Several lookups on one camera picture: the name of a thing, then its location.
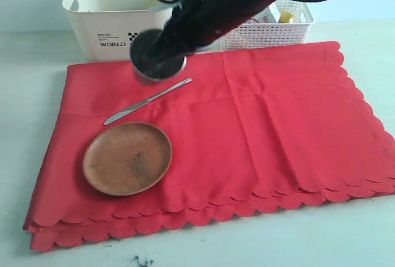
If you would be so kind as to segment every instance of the checkered logo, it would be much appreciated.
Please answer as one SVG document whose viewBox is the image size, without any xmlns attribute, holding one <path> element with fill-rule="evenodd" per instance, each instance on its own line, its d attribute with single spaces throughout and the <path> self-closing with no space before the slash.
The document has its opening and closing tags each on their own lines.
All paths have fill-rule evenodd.
<svg viewBox="0 0 395 267">
<path fill-rule="evenodd" d="M 132 43 L 134 39 L 136 39 L 138 33 L 129 33 L 129 41 Z"/>
</svg>

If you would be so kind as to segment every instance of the yellow object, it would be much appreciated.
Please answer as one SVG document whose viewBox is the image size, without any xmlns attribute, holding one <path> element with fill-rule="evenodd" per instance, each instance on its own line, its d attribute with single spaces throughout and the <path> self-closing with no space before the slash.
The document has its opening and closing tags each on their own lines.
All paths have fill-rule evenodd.
<svg viewBox="0 0 395 267">
<path fill-rule="evenodd" d="M 278 23 L 293 23 L 295 16 L 288 12 L 288 11 L 281 11 L 280 12 L 280 20 Z"/>
</svg>

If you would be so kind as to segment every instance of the white wall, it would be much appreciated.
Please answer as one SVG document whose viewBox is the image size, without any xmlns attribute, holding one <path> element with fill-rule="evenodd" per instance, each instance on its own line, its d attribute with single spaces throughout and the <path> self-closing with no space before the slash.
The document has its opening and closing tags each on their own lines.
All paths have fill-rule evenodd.
<svg viewBox="0 0 395 267">
<path fill-rule="evenodd" d="M 62 0 L 0 0 L 0 33 L 69 30 Z M 318 22 L 395 18 L 395 0 L 331 0 L 311 4 Z"/>
</svg>

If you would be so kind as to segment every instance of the white laundry basket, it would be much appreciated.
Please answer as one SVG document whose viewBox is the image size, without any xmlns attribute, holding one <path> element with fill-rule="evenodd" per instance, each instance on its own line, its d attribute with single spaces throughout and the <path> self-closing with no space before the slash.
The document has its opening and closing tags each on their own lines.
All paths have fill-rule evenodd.
<svg viewBox="0 0 395 267">
<path fill-rule="evenodd" d="M 277 0 L 277 8 L 292 13 L 294 23 L 244 23 L 220 39 L 222 51 L 303 43 L 314 23 L 306 3 Z"/>
<path fill-rule="evenodd" d="M 163 28 L 172 14 L 157 0 L 63 0 L 80 46 L 90 62 L 128 60 L 130 42 L 143 30 Z"/>
</svg>

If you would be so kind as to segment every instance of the knife blade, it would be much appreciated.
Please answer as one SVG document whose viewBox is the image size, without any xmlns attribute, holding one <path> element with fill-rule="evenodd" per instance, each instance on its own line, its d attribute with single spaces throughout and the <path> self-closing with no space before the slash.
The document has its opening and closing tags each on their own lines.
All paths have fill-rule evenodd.
<svg viewBox="0 0 395 267">
<path fill-rule="evenodd" d="M 121 119 L 122 117 L 124 117 L 124 116 L 134 112 L 135 110 L 140 109 L 141 107 L 145 106 L 146 104 L 152 102 L 154 99 L 157 99 L 158 97 L 163 96 L 164 94 L 167 94 L 168 92 L 173 91 L 174 89 L 179 88 L 180 86 L 183 86 L 191 81 L 192 81 L 192 78 L 185 79 L 185 80 L 173 85 L 172 87 L 162 90 L 161 92 L 158 92 L 157 94 L 155 94 L 151 97 L 148 97 L 147 99 L 145 99 L 141 102 L 133 104 L 130 107 L 127 107 L 127 108 L 119 111 L 118 113 L 116 113 L 116 114 L 112 115 L 110 118 L 108 118 L 104 122 L 104 125 L 111 124 L 111 123 Z"/>
</svg>

